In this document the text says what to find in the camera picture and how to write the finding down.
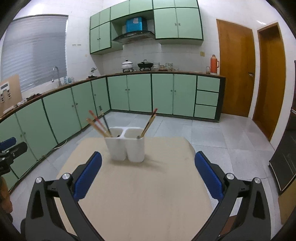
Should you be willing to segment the person's left hand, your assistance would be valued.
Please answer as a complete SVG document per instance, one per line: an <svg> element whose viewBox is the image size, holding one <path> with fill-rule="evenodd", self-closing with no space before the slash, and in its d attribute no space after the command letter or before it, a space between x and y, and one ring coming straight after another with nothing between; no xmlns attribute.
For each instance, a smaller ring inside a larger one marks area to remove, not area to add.
<svg viewBox="0 0 296 241"><path fill-rule="evenodd" d="M1 207L6 213L11 213L13 211L8 186L3 177L1 177Z"/></svg>

